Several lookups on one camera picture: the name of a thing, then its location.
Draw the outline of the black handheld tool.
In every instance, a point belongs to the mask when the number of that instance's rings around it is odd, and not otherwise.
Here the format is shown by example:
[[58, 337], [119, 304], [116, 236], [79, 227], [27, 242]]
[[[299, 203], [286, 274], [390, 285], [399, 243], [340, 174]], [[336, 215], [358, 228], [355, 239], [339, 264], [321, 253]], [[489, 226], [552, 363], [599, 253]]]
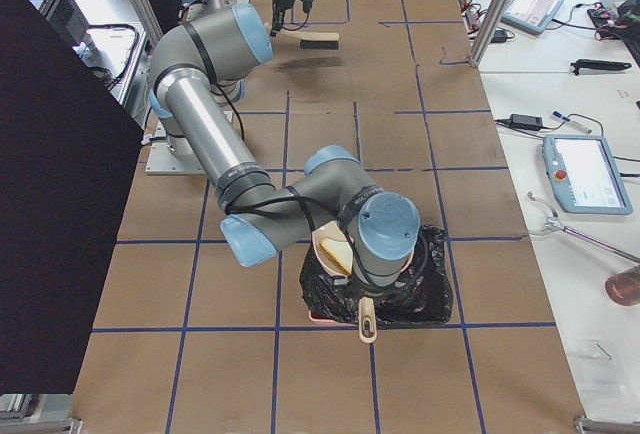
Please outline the black handheld tool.
[[578, 76], [582, 70], [597, 72], [622, 72], [632, 67], [631, 63], [596, 59], [577, 59], [570, 64], [570, 71]]

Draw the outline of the pink bin under bag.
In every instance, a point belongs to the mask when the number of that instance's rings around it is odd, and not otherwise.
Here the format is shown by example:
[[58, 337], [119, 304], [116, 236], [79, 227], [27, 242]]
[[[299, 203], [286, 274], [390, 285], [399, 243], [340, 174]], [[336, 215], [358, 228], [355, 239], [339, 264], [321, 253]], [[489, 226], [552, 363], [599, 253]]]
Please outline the pink bin under bag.
[[317, 324], [331, 324], [331, 325], [355, 325], [357, 323], [356, 318], [349, 313], [332, 313], [332, 312], [320, 312], [309, 309], [308, 317], [311, 322]]

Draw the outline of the near teach pendant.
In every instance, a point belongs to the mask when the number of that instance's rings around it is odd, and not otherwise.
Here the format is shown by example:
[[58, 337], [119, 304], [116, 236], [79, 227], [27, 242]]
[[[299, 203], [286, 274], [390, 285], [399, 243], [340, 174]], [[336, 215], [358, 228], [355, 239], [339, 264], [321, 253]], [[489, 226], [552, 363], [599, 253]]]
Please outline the near teach pendant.
[[550, 134], [541, 147], [561, 208], [572, 214], [630, 215], [633, 207], [606, 139]]

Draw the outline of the teach pendant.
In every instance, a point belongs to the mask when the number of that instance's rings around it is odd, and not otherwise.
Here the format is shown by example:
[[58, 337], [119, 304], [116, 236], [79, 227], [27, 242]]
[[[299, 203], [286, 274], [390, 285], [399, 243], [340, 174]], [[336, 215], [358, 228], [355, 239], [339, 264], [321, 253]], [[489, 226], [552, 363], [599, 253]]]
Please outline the teach pendant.
[[561, 208], [572, 214], [630, 215], [633, 207], [606, 139], [550, 134], [541, 147]]
[[564, 0], [509, 0], [501, 20], [531, 34], [542, 34]]

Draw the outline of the far teach pendant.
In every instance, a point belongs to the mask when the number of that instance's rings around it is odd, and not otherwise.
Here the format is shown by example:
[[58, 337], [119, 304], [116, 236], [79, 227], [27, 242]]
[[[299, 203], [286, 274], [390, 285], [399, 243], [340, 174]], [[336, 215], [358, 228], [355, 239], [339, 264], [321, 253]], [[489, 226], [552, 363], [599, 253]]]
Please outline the far teach pendant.
[[531, 34], [542, 34], [564, 0], [509, 0], [501, 20]]

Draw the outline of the aluminium frame post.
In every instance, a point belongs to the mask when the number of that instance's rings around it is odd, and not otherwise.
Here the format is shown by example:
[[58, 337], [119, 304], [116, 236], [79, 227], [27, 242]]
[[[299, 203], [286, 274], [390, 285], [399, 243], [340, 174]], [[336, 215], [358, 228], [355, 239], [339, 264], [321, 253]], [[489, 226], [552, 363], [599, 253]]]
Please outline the aluminium frame post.
[[467, 58], [471, 67], [477, 68], [480, 65], [508, 2], [509, 0], [491, 0]]

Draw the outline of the large bread slice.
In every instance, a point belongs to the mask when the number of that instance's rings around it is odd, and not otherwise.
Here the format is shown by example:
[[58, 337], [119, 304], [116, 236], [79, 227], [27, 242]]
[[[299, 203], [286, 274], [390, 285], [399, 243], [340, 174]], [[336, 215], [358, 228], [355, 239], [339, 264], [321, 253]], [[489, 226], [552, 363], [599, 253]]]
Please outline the large bread slice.
[[320, 241], [320, 248], [339, 268], [341, 274], [350, 275], [352, 273], [353, 253], [347, 241], [324, 238]]

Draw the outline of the beige hand brush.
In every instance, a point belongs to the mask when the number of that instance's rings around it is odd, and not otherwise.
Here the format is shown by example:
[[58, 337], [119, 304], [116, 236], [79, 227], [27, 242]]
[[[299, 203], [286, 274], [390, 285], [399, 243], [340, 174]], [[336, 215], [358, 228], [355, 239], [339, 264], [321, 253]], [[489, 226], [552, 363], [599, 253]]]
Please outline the beige hand brush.
[[339, 34], [335, 32], [289, 31], [284, 28], [274, 31], [269, 23], [265, 23], [264, 27], [272, 37], [296, 39], [301, 49], [337, 50], [339, 48]]

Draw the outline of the black power adapter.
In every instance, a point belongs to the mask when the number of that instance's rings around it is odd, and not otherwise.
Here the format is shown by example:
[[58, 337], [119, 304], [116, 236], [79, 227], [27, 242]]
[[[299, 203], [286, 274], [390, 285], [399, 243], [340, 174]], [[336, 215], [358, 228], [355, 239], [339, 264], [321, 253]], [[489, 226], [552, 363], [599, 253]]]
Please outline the black power adapter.
[[513, 113], [508, 118], [508, 126], [520, 130], [540, 131], [544, 128], [544, 123], [539, 116]]

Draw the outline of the brown glass jar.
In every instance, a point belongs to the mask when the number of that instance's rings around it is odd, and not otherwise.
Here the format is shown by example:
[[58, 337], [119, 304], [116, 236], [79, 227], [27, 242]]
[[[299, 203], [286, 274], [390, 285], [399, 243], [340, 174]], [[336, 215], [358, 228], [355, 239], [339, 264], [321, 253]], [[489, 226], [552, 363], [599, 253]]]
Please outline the brown glass jar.
[[621, 306], [639, 304], [639, 266], [610, 276], [605, 281], [605, 291], [609, 298]]

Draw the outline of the black trash bag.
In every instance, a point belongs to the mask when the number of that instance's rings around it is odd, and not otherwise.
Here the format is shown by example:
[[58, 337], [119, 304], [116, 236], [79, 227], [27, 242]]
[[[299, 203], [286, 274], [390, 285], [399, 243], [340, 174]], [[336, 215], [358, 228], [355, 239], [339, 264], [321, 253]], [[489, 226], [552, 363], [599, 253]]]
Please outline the black trash bag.
[[[378, 324], [423, 328], [450, 320], [453, 294], [445, 268], [446, 237], [447, 231], [440, 227], [420, 226], [413, 259], [398, 278], [402, 286], [395, 293], [374, 299]], [[299, 283], [308, 310], [349, 313], [357, 320], [358, 299], [353, 289], [330, 281], [312, 249], [307, 251]]]

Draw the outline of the metal grabber tool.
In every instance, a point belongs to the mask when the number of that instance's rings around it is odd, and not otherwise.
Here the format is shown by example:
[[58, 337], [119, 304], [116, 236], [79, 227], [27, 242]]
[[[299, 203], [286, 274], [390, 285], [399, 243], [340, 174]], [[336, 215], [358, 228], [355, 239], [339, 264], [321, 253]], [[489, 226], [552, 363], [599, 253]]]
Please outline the metal grabber tool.
[[628, 261], [634, 262], [636, 264], [639, 263], [639, 257], [627, 251], [624, 251], [620, 248], [613, 246], [612, 244], [606, 243], [602, 240], [599, 240], [589, 234], [586, 234], [582, 231], [579, 231], [573, 227], [565, 225], [559, 218], [559, 214], [554, 207], [552, 207], [549, 203], [543, 200], [540, 197], [535, 196], [532, 192], [528, 192], [526, 197], [533, 203], [541, 204], [547, 211], [548, 216], [546, 217], [546, 221], [543, 224], [543, 227], [538, 230], [530, 230], [529, 233], [533, 236], [546, 236], [556, 232], [562, 232], [569, 236], [572, 236], [576, 239], [582, 240], [584, 242], [593, 244], [598, 246], [605, 251], [612, 253], [616, 256], [619, 256]]

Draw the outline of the black panel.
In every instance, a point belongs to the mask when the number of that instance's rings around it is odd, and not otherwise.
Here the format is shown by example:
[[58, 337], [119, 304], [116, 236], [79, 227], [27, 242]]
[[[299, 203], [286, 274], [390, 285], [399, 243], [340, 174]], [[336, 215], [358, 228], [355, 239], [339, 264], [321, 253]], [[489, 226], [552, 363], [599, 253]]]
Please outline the black panel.
[[28, 0], [1, 0], [1, 390], [79, 376], [141, 131]]

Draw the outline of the beige plastic dustpan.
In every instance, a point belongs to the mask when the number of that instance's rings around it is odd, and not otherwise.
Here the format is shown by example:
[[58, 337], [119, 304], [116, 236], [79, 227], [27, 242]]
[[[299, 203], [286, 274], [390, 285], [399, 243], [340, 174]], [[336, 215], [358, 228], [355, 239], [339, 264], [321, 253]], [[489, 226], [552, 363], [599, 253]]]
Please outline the beige plastic dustpan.
[[[339, 272], [339, 268], [321, 250], [320, 241], [324, 238], [332, 238], [342, 241], [347, 241], [347, 238], [335, 221], [331, 221], [324, 226], [319, 227], [312, 233], [312, 247], [315, 259], [319, 262], [323, 272], [329, 275], [330, 281], [337, 281], [338, 285], [342, 285], [350, 280], [351, 274], [341, 274]], [[376, 314], [374, 301], [371, 298], [366, 298], [364, 301], [358, 301], [356, 314], [360, 340], [366, 344], [374, 343], [377, 338], [377, 321], [374, 319], [374, 315]]]

